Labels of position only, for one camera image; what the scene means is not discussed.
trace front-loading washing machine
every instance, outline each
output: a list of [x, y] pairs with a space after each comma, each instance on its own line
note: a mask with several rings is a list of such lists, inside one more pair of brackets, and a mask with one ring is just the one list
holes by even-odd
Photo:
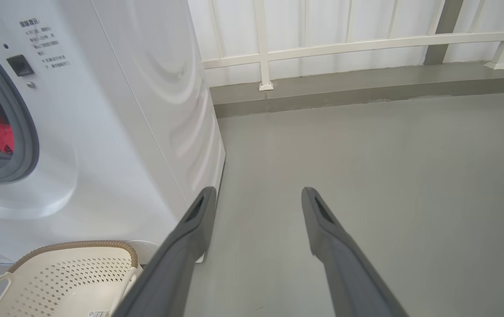
[[224, 157], [185, 0], [0, 0], [0, 263], [79, 240], [144, 263]]

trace metal railing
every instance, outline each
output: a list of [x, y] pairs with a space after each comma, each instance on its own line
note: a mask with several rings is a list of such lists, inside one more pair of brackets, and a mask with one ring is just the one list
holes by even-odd
[[[397, 23], [397, 16], [399, 12], [399, 2], [403, 0], [394, 0], [393, 12], [391, 22], [389, 24], [389, 31], [387, 38], [352, 42], [353, 31], [353, 12], [357, 0], [350, 0], [349, 13], [348, 13], [348, 30], [346, 32], [345, 42], [338, 44], [328, 44], [322, 46], [308, 46], [307, 32], [303, 32], [303, 43], [306, 46], [302, 48], [293, 48], [290, 50], [281, 50], [268, 52], [267, 48], [267, 31], [266, 31], [266, 15], [264, 11], [264, 0], [254, 0], [254, 9], [256, 13], [256, 33], [258, 37], [258, 53], [242, 55], [242, 56], [225, 56], [224, 45], [219, 36], [219, 27], [217, 24], [217, 10], [215, 0], [208, 0], [211, 9], [211, 18], [214, 28], [216, 46], [220, 58], [204, 60], [203, 64], [206, 69], [219, 68], [226, 66], [236, 66], [243, 64], [260, 63], [260, 74], [262, 82], [260, 83], [260, 90], [272, 90], [274, 86], [270, 81], [270, 70], [268, 63], [273, 60], [303, 58], [307, 56], [319, 56], [327, 54], [339, 54], [345, 52], [359, 52], [369, 50], [379, 50], [383, 48], [405, 48], [411, 46], [427, 46], [438, 44], [460, 44], [460, 43], [477, 43], [477, 42], [500, 42], [497, 51], [495, 52], [492, 60], [485, 64], [486, 67], [493, 70], [504, 70], [504, 31], [501, 32], [484, 32], [478, 33], [477, 29], [480, 25], [485, 13], [485, 0], [480, 0], [477, 6], [475, 15], [471, 22], [468, 32], [465, 33], [445, 33], [435, 34], [440, 16], [444, 7], [445, 0], [437, 0], [433, 19], [430, 23], [429, 32], [427, 36], [413, 36], [393, 38], [395, 25]], [[308, 24], [308, 0], [303, 2], [304, 24]]]

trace concrete ledge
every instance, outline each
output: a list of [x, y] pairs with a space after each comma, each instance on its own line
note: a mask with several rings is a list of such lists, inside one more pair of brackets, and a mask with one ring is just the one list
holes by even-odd
[[405, 66], [323, 74], [272, 81], [274, 90], [260, 92], [258, 83], [211, 88], [219, 118], [360, 104], [504, 92], [504, 70], [482, 62]]

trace black square latch hole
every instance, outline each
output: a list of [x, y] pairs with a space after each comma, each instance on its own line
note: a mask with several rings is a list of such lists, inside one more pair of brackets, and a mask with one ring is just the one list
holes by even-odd
[[11, 68], [13, 68], [15, 74], [17, 74], [17, 76], [19, 77], [35, 73], [33, 72], [31, 65], [29, 65], [25, 57], [22, 55], [11, 56], [7, 59], [7, 62], [9, 63]]

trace horizontal rail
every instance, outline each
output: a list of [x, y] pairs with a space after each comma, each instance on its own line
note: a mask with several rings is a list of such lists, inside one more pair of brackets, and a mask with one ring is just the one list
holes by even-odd
[[[406, 48], [411, 46], [499, 41], [504, 41], [504, 32], [435, 34], [433, 36], [380, 39], [362, 42], [331, 44], [325, 46], [314, 46], [310, 48], [293, 48], [291, 50], [278, 52], [268, 52], [268, 61], [302, 58], [307, 56], [339, 54], [346, 52], [381, 50], [384, 48]], [[206, 69], [210, 69], [259, 62], [260, 54], [250, 54], [244, 56], [231, 56], [221, 59], [205, 60], [203, 64]]]

